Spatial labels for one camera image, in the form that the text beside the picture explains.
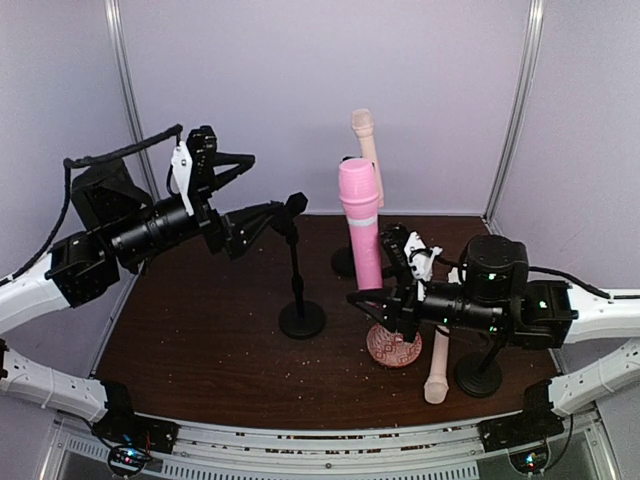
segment wire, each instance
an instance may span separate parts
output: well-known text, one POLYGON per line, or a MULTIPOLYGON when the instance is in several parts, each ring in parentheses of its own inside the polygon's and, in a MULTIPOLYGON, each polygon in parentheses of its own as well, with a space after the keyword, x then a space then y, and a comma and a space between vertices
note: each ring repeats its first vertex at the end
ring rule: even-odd
POLYGON ((545 273, 547 275, 555 275, 556 277, 564 278, 566 280, 569 280, 571 283, 575 283, 580 288, 583 288, 584 290, 586 290, 590 294, 595 295, 596 297, 605 298, 607 300, 638 300, 638 299, 640 299, 640 295, 615 295, 615 296, 611 296, 607 292, 605 292, 604 290, 601 290, 598 287, 595 287, 595 286, 585 282, 584 280, 580 280, 578 277, 576 277, 574 275, 571 275, 570 273, 563 272, 561 270, 555 270, 553 268, 546 268, 546 267, 529 267, 529 271, 530 272, 545 273))
POLYGON ((447 338, 451 337, 451 332, 447 332, 447 331, 445 331, 445 330, 441 329, 439 325, 436 325, 436 331, 437 331, 440 335, 443 335, 443 336, 445 336, 445 337, 447 337, 447 338))
POLYGON ((131 451, 134 451, 136 453, 134 458, 136 459, 137 462, 139 462, 139 465, 138 467, 136 467, 136 470, 133 470, 131 471, 131 473, 128 473, 127 477, 129 476, 133 477, 139 474, 144 469, 144 467, 146 467, 147 464, 153 460, 153 457, 151 456, 151 437, 149 435, 149 432, 147 432, 147 435, 146 435, 145 450, 141 450, 133 445, 129 445, 126 443, 109 445, 109 443, 104 438, 102 438, 100 435, 96 433, 95 429, 93 428, 93 425, 91 425, 91 423, 86 418, 83 418, 79 415, 74 415, 73 413, 68 413, 68 412, 64 412, 64 414, 82 420, 85 423, 85 425, 89 428, 91 435, 96 437, 100 441, 100 443, 102 443, 105 447, 109 449, 109 453, 107 455, 107 466, 114 474, 118 475, 119 477, 122 475, 112 468, 111 462, 117 461, 119 463, 122 463, 123 465, 126 465, 127 464, 126 459, 131 458, 132 456, 131 451))
POLYGON ((166 182, 165 185, 167 186, 167 193, 172 197, 175 197, 178 194, 173 191, 173 188, 171 188, 172 175, 173 175, 173 165, 169 164, 169 170, 167 171, 167 179, 165 181, 166 182))
POLYGON ((69 211, 69 205, 71 204, 71 170, 90 167, 92 165, 104 164, 118 158, 123 158, 128 155, 132 155, 134 153, 145 150, 153 145, 156 145, 157 143, 163 142, 172 136, 175 136, 177 141, 179 141, 181 132, 182 132, 182 125, 178 124, 165 130, 162 133, 154 135, 153 137, 146 138, 141 142, 135 143, 133 145, 129 145, 128 147, 120 148, 111 153, 107 153, 97 157, 87 156, 79 160, 71 160, 70 158, 65 158, 62 162, 62 166, 64 168, 64 200, 62 201, 62 208, 60 210, 60 214, 58 215, 58 219, 56 220, 56 223, 51 229, 51 232, 49 232, 49 236, 44 241, 40 249, 29 260, 27 260, 27 262, 24 265, 18 268, 14 273, 1 279, 0 287, 12 282, 16 278, 28 272, 38 262, 38 260, 40 260, 40 258, 47 252, 47 250, 51 246, 51 243, 53 243, 54 238, 60 231, 60 227, 62 227, 64 219, 67 216, 67 212, 69 211))
POLYGON ((409 261, 411 262, 413 260, 413 257, 415 257, 416 255, 427 254, 431 256, 431 253, 432 250, 430 248, 416 248, 409 254, 409 261))
POLYGON ((455 267, 460 270, 464 270, 464 267, 460 267, 458 262, 454 262, 453 260, 449 260, 448 258, 442 257, 438 255, 436 257, 436 262, 441 263, 442 265, 446 265, 447 267, 455 267))
POLYGON ((60 210, 60 214, 58 215, 58 219, 56 220, 56 223, 51 229, 51 232, 49 232, 49 236, 44 241, 40 249, 13 274, 0 280, 0 287, 3 285, 6 285, 7 283, 10 283, 12 280, 23 275, 25 272, 28 272, 31 269, 31 267, 33 267, 36 264, 36 262, 40 260, 40 257, 42 257, 42 255, 46 253, 49 246, 53 242, 53 239, 60 231, 60 227, 62 226, 62 223, 64 222, 64 219, 67 215, 67 211, 69 210, 70 203, 71 203, 71 169, 65 166, 64 167, 64 200, 62 201, 62 209, 60 210))
POLYGON ((567 450, 569 449, 569 443, 571 443, 571 436, 573 435, 573 415, 571 415, 570 419, 571 420, 569 423, 569 435, 567 435, 567 442, 564 444, 564 448, 560 452, 560 455, 556 457, 553 463, 548 467, 545 467, 544 473, 547 473, 549 470, 555 467, 558 463, 560 463, 560 460, 562 460, 562 457, 564 456, 565 453, 567 453, 567 450))

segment wooden table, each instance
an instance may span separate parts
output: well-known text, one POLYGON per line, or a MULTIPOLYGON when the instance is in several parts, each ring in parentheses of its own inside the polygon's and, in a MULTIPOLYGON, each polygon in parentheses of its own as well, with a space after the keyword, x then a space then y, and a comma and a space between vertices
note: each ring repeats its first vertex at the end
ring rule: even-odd
MULTIPOLYGON (((417 229, 425 242, 457 258, 478 218, 382 217, 417 229)), ((317 337, 291 340, 278 314, 292 301, 289 252, 267 231, 244 257, 211 256, 196 238, 156 259, 138 280, 99 366, 97 377, 125 383, 136 410, 182 420, 245 427, 343 429, 420 425, 510 412, 524 389, 555 375, 546 351, 505 349, 503 385, 482 400, 465 395, 452 367, 465 353, 487 349, 473 332, 454 333, 447 399, 429 405, 423 384, 434 328, 423 325, 420 358, 401 370, 375 363, 365 345, 372 323, 347 304, 355 280, 337 278, 331 254, 348 241, 343 217, 303 216, 300 263, 306 297, 327 314, 317 337)), ((437 266, 436 279, 446 270, 437 266)))

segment lavender wall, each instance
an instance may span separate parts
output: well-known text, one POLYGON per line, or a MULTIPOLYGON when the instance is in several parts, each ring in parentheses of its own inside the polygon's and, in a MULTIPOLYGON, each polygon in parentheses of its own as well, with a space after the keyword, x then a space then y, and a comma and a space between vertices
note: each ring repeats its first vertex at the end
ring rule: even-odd
MULTIPOLYGON (((57 218, 62 159, 130 143, 100 1, 0 4, 0 272, 35 252, 57 218)), ((132 164, 134 174, 137 167, 132 164)), ((81 229, 70 212, 60 236, 81 229)), ((122 284, 77 310, 6 334, 33 360, 87 375, 122 284)), ((34 478, 52 414, 0 397, 0 476, 34 478)))
MULTIPOLYGON (((531 261, 603 287, 640 288, 640 3, 547 2, 539 63, 497 224, 531 261)), ((613 349, 563 353, 572 369, 613 349)), ((640 387, 599 406, 625 478, 637 477, 640 387)))
MULTIPOLYGON (((211 123, 257 155, 225 208, 303 190, 341 212, 337 166, 371 109, 387 212, 481 213, 500 158, 527 0, 122 2, 146 132, 211 123)), ((164 180, 167 149, 152 156, 164 180)))

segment beige microphone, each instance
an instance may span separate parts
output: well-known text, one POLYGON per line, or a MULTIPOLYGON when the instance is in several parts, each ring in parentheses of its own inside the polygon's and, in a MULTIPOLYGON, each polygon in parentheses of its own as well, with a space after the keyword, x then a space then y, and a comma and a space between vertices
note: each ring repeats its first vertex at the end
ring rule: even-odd
POLYGON ((382 190, 382 175, 376 153, 376 143, 373 139, 373 115, 366 108, 359 108, 351 113, 351 128, 360 142, 362 158, 371 160, 376 173, 376 186, 378 187, 378 207, 384 207, 384 192, 382 190))

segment pink microphone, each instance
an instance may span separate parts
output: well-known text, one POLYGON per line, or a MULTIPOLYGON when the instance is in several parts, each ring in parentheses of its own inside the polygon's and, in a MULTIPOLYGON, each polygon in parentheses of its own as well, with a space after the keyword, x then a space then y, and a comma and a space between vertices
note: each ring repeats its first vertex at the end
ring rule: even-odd
POLYGON ((382 287, 378 245, 376 175, 371 160, 353 158, 340 164, 340 200, 347 216, 359 290, 382 287))

